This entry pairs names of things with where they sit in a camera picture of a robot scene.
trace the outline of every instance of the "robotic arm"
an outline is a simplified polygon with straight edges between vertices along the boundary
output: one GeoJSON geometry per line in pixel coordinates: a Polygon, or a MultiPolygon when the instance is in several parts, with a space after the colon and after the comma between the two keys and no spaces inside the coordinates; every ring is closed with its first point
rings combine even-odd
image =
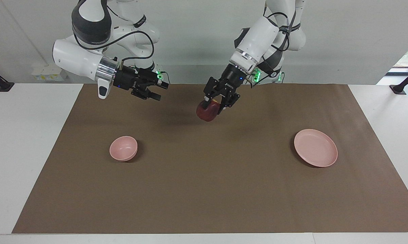
{"type": "Polygon", "coordinates": [[[201,119],[211,121],[222,110],[232,107],[240,98],[236,89],[245,81],[252,83],[248,76],[256,68],[268,74],[267,77],[276,77],[284,61],[283,52],[303,48],[306,37],[300,28],[300,19],[305,1],[267,0],[266,8],[272,14],[261,17],[251,28],[241,30],[240,37],[234,41],[235,52],[221,78],[210,77],[207,82],[204,101],[196,110],[201,119]],[[214,100],[218,95],[222,97],[220,104],[214,100]]]}
{"type": "Polygon", "coordinates": [[[108,0],[79,0],[72,12],[73,35],[56,40],[53,45],[53,60],[59,67],[79,76],[86,76],[98,84],[98,97],[105,99],[113,85],[142,99],[160,100],[159,94],[148,87],[156,85],[167,89],[153,72],[155,65],[151,57],[154,43],[159,41],[159,31],[147,22],[137,6],[137,0],[116,0],[121,9],[122,20],[131,24],[116,26],[111,31],[112,20],[108,0]],[[117,43],[134,57],[118,62],[103,53],[108,46],[117,43]],[[134,67],[125,66],[126,60],[135,60],[134,67]]]}

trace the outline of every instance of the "table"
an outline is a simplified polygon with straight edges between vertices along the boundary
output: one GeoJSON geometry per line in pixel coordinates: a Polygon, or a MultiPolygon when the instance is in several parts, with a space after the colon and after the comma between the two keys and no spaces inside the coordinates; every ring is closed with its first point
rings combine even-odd
{"type": "MultiPolygon", "coordinates": [[[[81,88],[16,84],[0,93],[0,243],[408,243],[408,233],[10,235],[81,88]]],[[[387,86],[350,89],[408,189],[407,97],[387,86]]]]}

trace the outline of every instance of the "red apple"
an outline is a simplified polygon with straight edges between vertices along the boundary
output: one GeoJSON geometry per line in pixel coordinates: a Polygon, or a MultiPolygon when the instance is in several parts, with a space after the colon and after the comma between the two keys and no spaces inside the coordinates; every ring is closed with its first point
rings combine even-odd
{"type": "Polygon", "coordinates": [[[211,100],[207,108],[204,108],[202,105],[205,101],[202,101],[196,108],[196,115],[207,122],[214,120],[219,112],[220,104],[216,100],[211,100]]]}

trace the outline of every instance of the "plate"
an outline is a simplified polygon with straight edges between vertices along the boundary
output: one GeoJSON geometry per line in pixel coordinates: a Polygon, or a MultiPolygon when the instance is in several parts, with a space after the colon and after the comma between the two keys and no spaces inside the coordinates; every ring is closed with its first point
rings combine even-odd
{"type": "Polygon", "coordinates": [[[294,147],[303,160],[317,167],[331,166],[338,158],[334,141],[325,133],[314,129],[305,129],[297,133],[294,147]]]}

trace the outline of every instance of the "white robotic arm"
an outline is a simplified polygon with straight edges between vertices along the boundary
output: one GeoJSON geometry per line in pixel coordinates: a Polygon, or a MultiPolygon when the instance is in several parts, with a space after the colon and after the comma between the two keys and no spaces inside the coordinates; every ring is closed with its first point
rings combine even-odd
{"type": "Polygon", "coordinates": [[[210,77],[204,88],[204,101],[197,109],[201,119],[209,121],[222,110],[230,108],[240,98],[236,89],[256,68],[275,77],[279,74],[284,60],[283,52],[298,51],[305,45],[306,37],[300,28],[300,18],[306,0],[267,0],[272,14],[260,17],[251,28],[241,30],[241,35],[234,41],[236,47],[230,63],[219,80],[210,77]],[[217,114],[208,109],[213,98],[221,95],[217,114]]]}
{"type": "Polygon", "coordinates": [[[137,0],[116,0],[122,15],[118,17],[132,24],[116,26],[111,31],[107,1],[79,0],[72,12],[74,35],[54,43],[54,62],[67,71],[96,81],[101,99],[105,99],[112,85],[115,85],[125,90],[131,88],[132,94],[142,99],[160,100],[160,95],[148,90],[151,85],[168,88],[168,84],[152,72],[155,65],[151,57],[154,43],[159,41],[158,29],[147,22],[137,0]],[[124,47],[134,57],[118,62],[117,58],[103,55],[108,46],[114,43],[124,47]],[[125,60],[135,60],[134,68],[123,65],[125,60]]]}

